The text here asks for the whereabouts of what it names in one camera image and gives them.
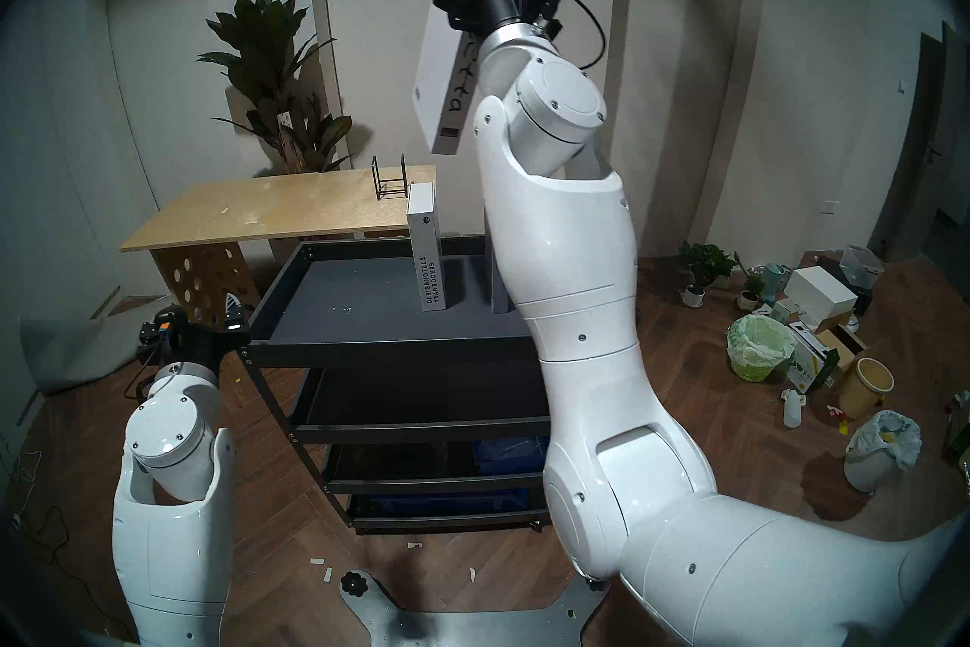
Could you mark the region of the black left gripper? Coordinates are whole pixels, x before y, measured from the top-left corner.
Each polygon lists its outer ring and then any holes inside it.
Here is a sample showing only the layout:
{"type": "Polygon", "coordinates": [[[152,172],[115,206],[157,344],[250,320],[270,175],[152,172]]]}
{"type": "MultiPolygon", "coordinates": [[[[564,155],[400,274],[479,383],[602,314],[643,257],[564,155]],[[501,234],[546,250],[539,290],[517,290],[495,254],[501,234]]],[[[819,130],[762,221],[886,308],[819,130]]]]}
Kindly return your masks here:
{"type": "Polygon", "coordinates": [[[195,363],[218,370],[225,356],[250,344],[246,316],[243,303],[230,292],[225,293],[225,331],[189,323],[184,306],[167,305],[154,315],[154,321],[142,325],[141,364],[162,368],[172,363],[195,363]]]}

